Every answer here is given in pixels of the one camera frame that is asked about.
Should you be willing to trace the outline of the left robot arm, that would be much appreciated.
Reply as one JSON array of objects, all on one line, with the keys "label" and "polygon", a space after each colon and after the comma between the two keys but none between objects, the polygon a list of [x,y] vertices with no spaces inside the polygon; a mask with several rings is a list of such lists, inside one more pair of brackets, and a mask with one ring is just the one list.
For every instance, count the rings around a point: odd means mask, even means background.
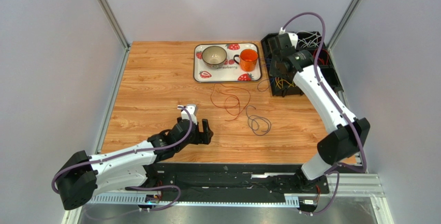
[{"label": "left robot arm", "polygon": [[140,187],[150,177],[148,166],[172,158],[189,144],[208,145],[213,137],[207,119],[202,123],[179,117],[171,129],[112,153],[74,153],[52,180],[65,210],[74,210],[94,196],[120,188]]}]

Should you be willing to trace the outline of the orange mug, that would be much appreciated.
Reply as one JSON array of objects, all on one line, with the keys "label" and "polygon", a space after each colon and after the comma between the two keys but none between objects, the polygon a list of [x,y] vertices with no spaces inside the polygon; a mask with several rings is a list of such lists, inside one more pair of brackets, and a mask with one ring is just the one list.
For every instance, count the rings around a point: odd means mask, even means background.
[{"label": "orange mug", "polygon": [[251,72],[257,65],[258,53],[252,49],[245,49],[240,54],[234,55],[233,60],[243,71]]}]

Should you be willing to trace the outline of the black compartment organizer box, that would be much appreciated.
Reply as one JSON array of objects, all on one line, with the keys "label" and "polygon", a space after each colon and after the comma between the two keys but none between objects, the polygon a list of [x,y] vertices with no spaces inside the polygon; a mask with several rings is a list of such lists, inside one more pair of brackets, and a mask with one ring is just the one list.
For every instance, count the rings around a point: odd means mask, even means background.
[{"label": "black compartment organizer box", "polygon": [[[300,31],[297,33],[299,36],[299,42],[297,48],[301,50],[307,50],[312,56],[318,53],[319,43],[321,42],[321,34],[318,31]],[[262,45],[265,69],[268,73],[271,93],[273,96],[285,97],[287,95],[302,95],[303,92],[292,82],[284,80],[282,78],[274,78],[269,76],[271,55],[269,51],[268,39],[276,36],[276,33],[267,34],[263,39],[261,39],[260,44]],[[341,86],[340,80],[334,69],[333,62],[331,60],[331,55],[326,47],[322,46],[318,58],[318,66],[321,73],[324,75],[325,80],[331,86],[335,92],[341,91],[343,88]]]}]

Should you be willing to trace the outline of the white strawberry tray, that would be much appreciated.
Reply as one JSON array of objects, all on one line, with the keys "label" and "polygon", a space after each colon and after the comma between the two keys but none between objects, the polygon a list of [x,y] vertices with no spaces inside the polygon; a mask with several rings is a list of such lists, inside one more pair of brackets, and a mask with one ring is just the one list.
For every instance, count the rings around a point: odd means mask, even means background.
[{"label": "white strawberry tray", "polygon": [[260,60],[252,71],[244,71],[238,64],[238,55],[244,50],[251,49],[255,52],[258,47],[254,43],[218,43],[227,53],[227,60],[219,68],[210,68],[202,60],[203,51],[211,44],[199,44],[194,49],[193,78],[199,83],[236,83],[257,82],[262,78]]}]

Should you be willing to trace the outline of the beige ceramic bowl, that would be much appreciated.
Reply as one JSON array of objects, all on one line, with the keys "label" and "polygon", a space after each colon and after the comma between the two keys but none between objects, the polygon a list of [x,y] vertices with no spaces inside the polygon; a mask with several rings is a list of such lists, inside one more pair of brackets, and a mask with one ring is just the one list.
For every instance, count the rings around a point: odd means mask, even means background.
[{"label": "beige ceramic bowl", "polygon": [[227,51],[219,46],[209,46],[202,51],[202,61],[211,69],[219,69],[227,60]]}]

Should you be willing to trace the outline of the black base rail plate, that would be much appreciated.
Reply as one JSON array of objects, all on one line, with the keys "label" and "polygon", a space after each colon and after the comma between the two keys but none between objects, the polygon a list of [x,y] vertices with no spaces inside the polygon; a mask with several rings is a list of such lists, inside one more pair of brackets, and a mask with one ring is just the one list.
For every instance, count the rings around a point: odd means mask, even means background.
[{"label": "black base rail plate", "polygon": [[283,203],[286,194],[330,193],[330,176],[301,185],[300,165],[157,163],[144,166],[148,177],[142,187],[166,185],[161,202],[178,203]]}]

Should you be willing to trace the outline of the aluminium frame post right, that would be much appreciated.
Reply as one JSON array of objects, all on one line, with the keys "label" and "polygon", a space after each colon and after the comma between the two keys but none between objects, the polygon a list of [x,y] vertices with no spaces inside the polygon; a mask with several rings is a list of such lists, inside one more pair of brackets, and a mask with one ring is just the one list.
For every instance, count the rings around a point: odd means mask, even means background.
[{"label": "aluminium frame post right", "polygon": [[354,15],[356,9],[360,5],[362,0],[351,0],[349,5],[347,6],[342,18],[340,19],[334,33],[332,34],[327,47],[328,49],[332,50],[335,48],[338,40],[340,39],[346,25],[348,24],[351,17]]}]

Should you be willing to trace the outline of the aluminium frame post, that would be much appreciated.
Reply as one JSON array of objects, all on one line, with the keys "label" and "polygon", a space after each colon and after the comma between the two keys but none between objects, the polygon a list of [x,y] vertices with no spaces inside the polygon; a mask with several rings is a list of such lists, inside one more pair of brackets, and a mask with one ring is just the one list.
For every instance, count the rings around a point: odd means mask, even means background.
[{"label": "aluminium frame post", "polygon": [[327,47],[328,49],[332,50],[335,48],[338,40],[340,39],[346,25],[348,24],[351,17],[354,15],[356,9],[360,5],[362,0],[351,0],[349,5],[347,6],[342,18],[340,19],[334,33],[332,34]]},{"label": "aluminium frame post", "polygon": [[114,30],[120,44],[125,50],[128,50],[130,48],[130,43],[128,39],[126,38],[114,12],[112,11],[112,8],[108,2],[108,0],[97,0],[100,4],[101,8],[103,9],[103,12],[105,16],[107,17],[112,29]]}]

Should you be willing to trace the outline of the aluminium frame post left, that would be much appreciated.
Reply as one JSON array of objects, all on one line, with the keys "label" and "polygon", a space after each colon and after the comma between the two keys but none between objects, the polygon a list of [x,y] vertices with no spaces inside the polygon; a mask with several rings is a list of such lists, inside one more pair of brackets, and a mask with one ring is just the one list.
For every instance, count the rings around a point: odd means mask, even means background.
[{"label": "aluminium frame post left", "polygon": [[130,43],[128,39],[126,38],[114,12],[112,11],[112,8],[108,2],[108,0],[97,0],[100,4],[101,8],[103,9],[103,12],[105,16],[107,17],[112,29],[114,30],[120,44],[125,50],[128,50],[130,48]]}]

